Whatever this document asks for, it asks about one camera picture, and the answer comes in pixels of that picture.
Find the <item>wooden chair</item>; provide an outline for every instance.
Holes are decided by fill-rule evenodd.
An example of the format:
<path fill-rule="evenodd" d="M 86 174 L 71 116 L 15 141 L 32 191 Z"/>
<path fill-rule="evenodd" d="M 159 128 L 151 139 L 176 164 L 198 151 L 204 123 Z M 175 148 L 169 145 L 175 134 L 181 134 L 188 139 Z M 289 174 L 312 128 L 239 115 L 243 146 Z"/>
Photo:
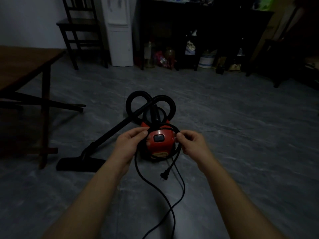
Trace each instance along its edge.
<path fill-rule="evenodd" d="M 72 64 L 76 70 L 78 70 L 78 64 L 75 59 L 75 55 L 72 51 L 70 44 L 76 44 L 78 51 L 81 52 L 81 47 L 100 47 L 101 48 L 101 59 L 104 61 L 105 68 L 108 68 L 107 65 L 107 56 L 104 50 L 102 35 L 100 30 L 100 24 L 97 19 L 94 2 L 90 0 L 91 7 L 88 6 L 86 0 L 71 0 L 72 6 L 69 7 L 66 0 L 62 0 L 66 15 L 68 18 L 63 19 L 56 24 L 59 26 L 66 48 L 68 49 Z M 86 18 L 72 18 L 70 11 L 88 11 L 93 12 L 94 19 Z M 73 33 L 74 39 L 69 40 L 66 31 L 71 31 Z M 98 35 L 98 40 L 79 40 L 76 32 L 95 32 Z"/>

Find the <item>bucket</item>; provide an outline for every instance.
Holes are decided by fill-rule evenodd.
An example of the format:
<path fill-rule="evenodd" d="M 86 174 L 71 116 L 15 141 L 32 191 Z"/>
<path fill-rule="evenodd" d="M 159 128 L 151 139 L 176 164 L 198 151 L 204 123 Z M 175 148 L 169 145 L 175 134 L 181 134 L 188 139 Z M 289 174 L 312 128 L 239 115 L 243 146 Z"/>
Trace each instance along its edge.
<path fill-rule="evenodd" d="M 210 53 L 208 51 L 204 51 L 199 59 L 198 66 L 206 69 L 212 68 L 216 54 L 217 50 L 214 50 Z"/>

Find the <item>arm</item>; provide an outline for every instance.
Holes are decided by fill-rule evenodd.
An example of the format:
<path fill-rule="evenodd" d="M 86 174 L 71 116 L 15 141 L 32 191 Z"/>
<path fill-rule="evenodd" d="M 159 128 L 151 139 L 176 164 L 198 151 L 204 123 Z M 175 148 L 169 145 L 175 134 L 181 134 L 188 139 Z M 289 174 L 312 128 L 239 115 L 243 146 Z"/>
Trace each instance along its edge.
<path fill-rule="evenodd" d="M 104 221 L 113 194 L 130 162 L 138 143 L 146 137 L 147 128 L 134 128 L 116 140 L 113 153 L 86 185 L 74 203 L 42 239 L 96 238 Z"/>
<path fill-rule="evenodd" d="M 182 144 L 183 152 L 197 163 L 207 177 L 231 239 L 286 238 L 214 158 L 201 134 L 184 130 L 177 134 L 177 139 Z"/>

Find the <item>gray tile floor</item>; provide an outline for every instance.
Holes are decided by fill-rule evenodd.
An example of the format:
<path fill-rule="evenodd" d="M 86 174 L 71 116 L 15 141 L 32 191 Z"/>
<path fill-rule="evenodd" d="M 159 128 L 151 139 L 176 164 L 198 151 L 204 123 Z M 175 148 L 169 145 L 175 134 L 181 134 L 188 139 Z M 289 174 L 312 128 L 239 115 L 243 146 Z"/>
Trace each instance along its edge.
<path fill-rule="evenodd" d="M 0 160 L 0 238 L 39 238 L 70 205 L 93 174 L 57 172 L 58 159 L 78 155 L 120 122 L 126 97 L 135 90 L 172 97 L 177 106 L 172 123 L 202 132 L 233 178 L 287 236 L 319 237 L 318 92 L 294 80 L 275 89 L 266 78 L 242 73 L 220 76 L 205 69 L 141 71 L 137 67 L 105 69 L 94 62 L 78 64 L 80 70 L 75 71 L 69 58 L 63 57 L 52 66 L 51 98 L 87 105 L 83 114 L 50 110 L 50 144 L 59 148 L 58 155 L 50 156 L 41 171 L 34 156 Z M 39 96 L 41 77 L 21 91 Z M 137 99 L 134 105 L 138 108 L 143 102 Z M 20 115 L 0 110 L 2 148 L 36 143 L 41 131 L 39 113 L 32 106 Z M 106 159 L 115 138 L 95 157 Z M 188 156 L 181 155 L 177 165 L 186 194 L 174 210 L 175 238 L 228 238 L 203 174 Z M 166 168 L 165 162 L 140 162 L 142 174 L 174 203 L 181 187 L 174 176 L 165 182 L 159 179 Z M 142 238 L 166 210 L 162 197 L 131 166 L 118 187 L 102 238 Z M 168 221 L 149 238 L 168 238 L 171 227 Z"/>

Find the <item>person's left hand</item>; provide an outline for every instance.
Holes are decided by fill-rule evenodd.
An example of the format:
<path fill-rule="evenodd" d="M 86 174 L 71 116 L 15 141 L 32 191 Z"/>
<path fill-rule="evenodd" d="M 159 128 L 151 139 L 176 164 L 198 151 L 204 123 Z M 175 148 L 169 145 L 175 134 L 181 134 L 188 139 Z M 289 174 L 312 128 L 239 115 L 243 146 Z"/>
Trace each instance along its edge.
<path fill-rule="evenodd" d="M 138 143 L 147 136 L 147 129 L 148 127 L 137 127 L 118 136 L 108 161 L 120 169 L 121 176 L 129 170 Z"/>

